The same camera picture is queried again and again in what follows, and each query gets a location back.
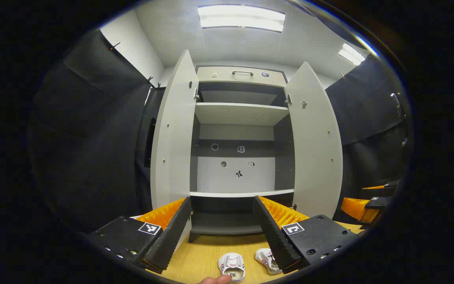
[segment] drawer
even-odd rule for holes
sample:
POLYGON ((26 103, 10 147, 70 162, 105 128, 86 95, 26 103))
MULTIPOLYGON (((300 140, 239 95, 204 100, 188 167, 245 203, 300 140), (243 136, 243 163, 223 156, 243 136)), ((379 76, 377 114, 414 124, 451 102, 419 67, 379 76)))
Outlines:
POLYGON ((281 88, 287 84, 283 72, 250 67, 198 66, 197 77, 199 82, 250 83, 281 88))

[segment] white wall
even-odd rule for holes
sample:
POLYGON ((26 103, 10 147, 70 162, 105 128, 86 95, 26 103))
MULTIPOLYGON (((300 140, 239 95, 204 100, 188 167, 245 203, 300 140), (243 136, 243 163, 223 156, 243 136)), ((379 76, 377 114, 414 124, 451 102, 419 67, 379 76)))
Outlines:
POLYGON ((157 86, 164 64, 146 37, 134 10, 100 28, 102 34, 145 78, 150 76, 151 83, 157 86))
MULTIPOLYGON (((232 65, 232 66, 247 66, 247 67, 256 67, 256 68, 265 68, 265 69, 273 69, 273 70, 280 70, 285 72, 285 76, 287 80, 290 81, 292 76, 297 72, 298 67, 288 66, 288 65, 281 65, 281 64, 272 64, 272 63, 264 63, 264 62, 255 62, 255 61, 204 61, 204 62, 194 62, 194 65, 232 65)), ((171 77, 171 73, 175 67, 167 67, 165 68, 164 72, 160 76, 160 86, 167 86, 167 82, 169 81, 169 77, 171 77)), ((322 84, 322 87, 326 89, 328 86, 332 85, 335 79, 330 78, 328 76, 322 74, 316 74, 318 79, 322 84)))

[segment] sneaker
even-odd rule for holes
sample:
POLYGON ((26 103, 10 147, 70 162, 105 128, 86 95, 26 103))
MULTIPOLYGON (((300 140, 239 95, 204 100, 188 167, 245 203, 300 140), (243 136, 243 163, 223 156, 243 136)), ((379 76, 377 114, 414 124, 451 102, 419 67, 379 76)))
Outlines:
POLYGON ((240 283, 245 279, 245 262, 237 253, 227 253, 218 260, 218 268, 223 275, 232 278, 231 283, 240 283))
POLYGON ((257 250, 255 253, 255 259, 267 268, 267 273, 270 275, 282 273, 281 269, 279 269, 276 261, 274 260, 274 255, 272 255, 270 248, 261 248, 260 250, 257 250))

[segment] drawer handle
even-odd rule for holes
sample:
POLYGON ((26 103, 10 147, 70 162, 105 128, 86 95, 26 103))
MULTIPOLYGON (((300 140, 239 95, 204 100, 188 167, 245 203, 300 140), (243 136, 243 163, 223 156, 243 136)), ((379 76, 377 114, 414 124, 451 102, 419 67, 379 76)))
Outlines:
POLYGON ((245 72, 245 71, 232 71, 232 75, 236 74, 236 73, 249 73, 250 76, 253 76, 253 73, 252 72, 245 72))

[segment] ceiling light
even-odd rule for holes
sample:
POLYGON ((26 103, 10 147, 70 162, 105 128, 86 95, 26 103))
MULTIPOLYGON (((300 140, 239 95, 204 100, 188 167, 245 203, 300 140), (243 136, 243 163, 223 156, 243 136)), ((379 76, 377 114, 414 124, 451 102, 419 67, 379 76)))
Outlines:
POLYGON ((242 5, 197 7, 202 28, 247 27, 283 31, 285 14, 270 9, 242 5))
POLYGON ((362 61, 365 60, 365 57, 360 54, 360 52, 356 51, 353 47, 345 43, 342 45, 342 50, 339 51, 339 55, 348 59, 351 63, 355 65, 360 65, 362 61))

